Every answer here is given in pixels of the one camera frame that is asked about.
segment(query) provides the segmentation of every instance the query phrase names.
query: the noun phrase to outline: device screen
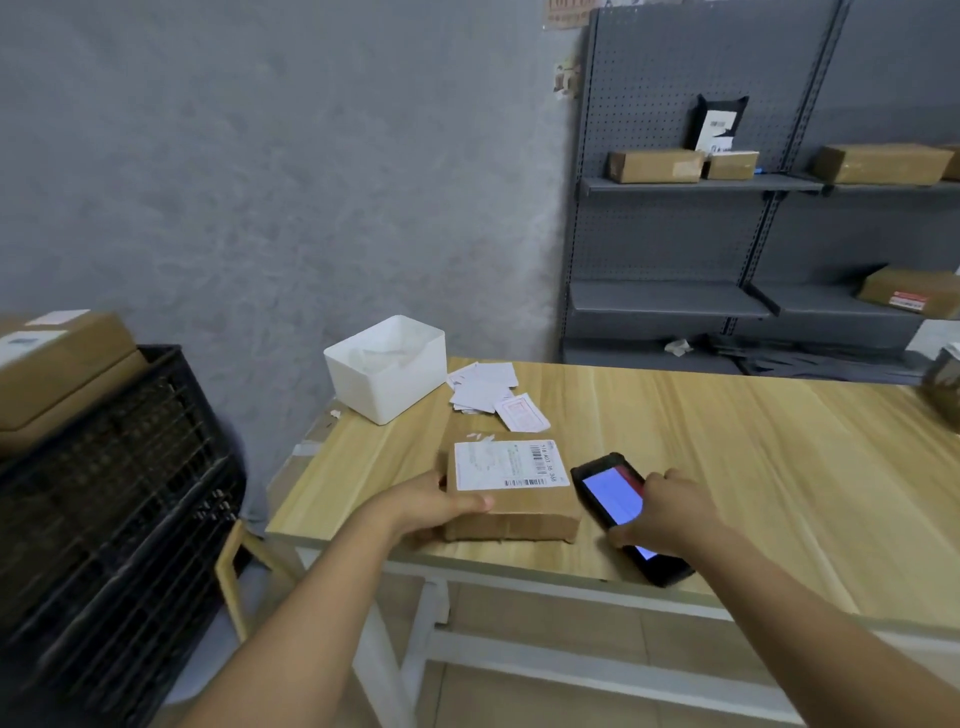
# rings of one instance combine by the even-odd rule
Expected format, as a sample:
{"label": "device screen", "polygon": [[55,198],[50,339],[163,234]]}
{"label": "device screen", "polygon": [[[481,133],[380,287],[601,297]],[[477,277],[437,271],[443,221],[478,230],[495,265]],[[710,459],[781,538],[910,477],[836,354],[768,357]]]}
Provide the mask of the device screen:
{"label": "device screen", "polygon": [[[622,465],[585,477],[584,485],[617,525],[632,521],[643,510],[643,482]],[[644,559],[658,555],[640,546],[632,548]]]}

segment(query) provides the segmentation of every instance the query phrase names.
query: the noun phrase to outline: white bin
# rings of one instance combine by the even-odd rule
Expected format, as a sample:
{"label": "white bin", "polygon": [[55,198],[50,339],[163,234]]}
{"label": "white bin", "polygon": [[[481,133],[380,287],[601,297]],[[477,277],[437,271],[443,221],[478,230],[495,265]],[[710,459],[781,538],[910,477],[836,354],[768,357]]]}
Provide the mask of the white bin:
{"label": "white bin", "polygon": [[337,399],[385,425],[446,380],[446,339],[438,329],[391,316],[324,349]]}

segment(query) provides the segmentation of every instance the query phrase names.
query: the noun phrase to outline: cardboard box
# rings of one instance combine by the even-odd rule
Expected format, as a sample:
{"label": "cardboard box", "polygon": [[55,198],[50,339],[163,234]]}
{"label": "cardboard box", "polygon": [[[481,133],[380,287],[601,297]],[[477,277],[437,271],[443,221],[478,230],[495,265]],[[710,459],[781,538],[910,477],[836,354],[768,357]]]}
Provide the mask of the cardboard box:
{"label": "cardboard box", "polygon": [[952,153],[923,144],[843,144],[820,150],[811,172],[831,184],[936,184]]}
{"label": "cardboard box", "polygon": [[54,430],[133,381],[147,366],[143,354],[132,352],[19,429],[0,430],[0,458],[13,457],[32,448]]}
{"label": "cardboard box", "polygon": [[752,180],[760,152],[714,152],[707,157],[708,180]]}
{"label": "cardboard box", "polygon": [[881,268],[864,279],[856,297],[928,319],[953,319],[960,313],[960,277],[950,271]]}
{"label": "cardboard box", "polygon": [[960,181],[960,144],[944,144],[941,148],[953,154],[944,170],[943,179]]}
{"label": "cardboard box", "polygon": [[20,429],[134,351],[130,332],[112,313],[6,318],[0,328],[0,430]]}
{"label": "cardboard box", "polygon": [[960,433],[960,344],[947,344],[930,365],[920,385],[921,395]]}
{"label": "cardboard box", "polygon": [[[454,445],[476,443],[478,439],[493,437],[495,442],[551,440],[545,432],[482,432],[480,438],[468,437],[476,428],[460,429],[460,423],[451,421],[444,435],[444,444],[438,455],[439,472],[446,472],[446,489],[457,490],[457,466]],[[514,541],[567,541],[577,538],[584,507],[577,498],[570,479],[569,463],[564,461],[564,472],[569,485],[546,488],[494,488],[474,490],[472,493],[493,496],[494,506],[488,513],[470,514],[454,519],[444,526],[448,541],[467,539]]]}
{"label": "cardboard box", "polygon": [[689,149],[645,149],[610,152],[607,173],[615,182],[699,182],[703,152]]}

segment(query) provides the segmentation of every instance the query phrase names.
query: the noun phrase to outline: smartphone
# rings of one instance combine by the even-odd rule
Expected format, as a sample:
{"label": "smartphone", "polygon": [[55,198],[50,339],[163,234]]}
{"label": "smartphone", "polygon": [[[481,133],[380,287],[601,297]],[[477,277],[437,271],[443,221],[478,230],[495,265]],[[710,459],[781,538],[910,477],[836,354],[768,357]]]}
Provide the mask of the smartphone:
{"label": "smartphone", "polygon": [[[632,521],[643,510],[643,477],[619,452],[573,468],[570,475],[587,509],[605,528]],[[623,550],[647,581],[658,587],[676,584],[693,573],[693,568],[676,556],[665,556],[640,546],[625,546]]]}

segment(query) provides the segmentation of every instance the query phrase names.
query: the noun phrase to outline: wooden tabletop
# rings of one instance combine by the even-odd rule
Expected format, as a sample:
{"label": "wooden tabletop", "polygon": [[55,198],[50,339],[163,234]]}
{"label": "wooden tabletop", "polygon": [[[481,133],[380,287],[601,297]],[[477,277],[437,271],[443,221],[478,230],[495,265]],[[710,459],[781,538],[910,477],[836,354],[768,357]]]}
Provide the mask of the wooden tabletop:
{"label": "wooden tabletop", "polygon": [[[471,359],[451,357],[450,371]],[[960,436],[907,387],[517,362],[568,468],[619,451],[641,473],[679,467],[727,523],[846,612],[960,629]],[[446,385],[387,425],[345,410],[268,531],[322,546],[360,503],[434,466],[454,413]],[[443,542],[394,558],[716,603],[693,576],[669,590],[585,516],[577,543]]]}

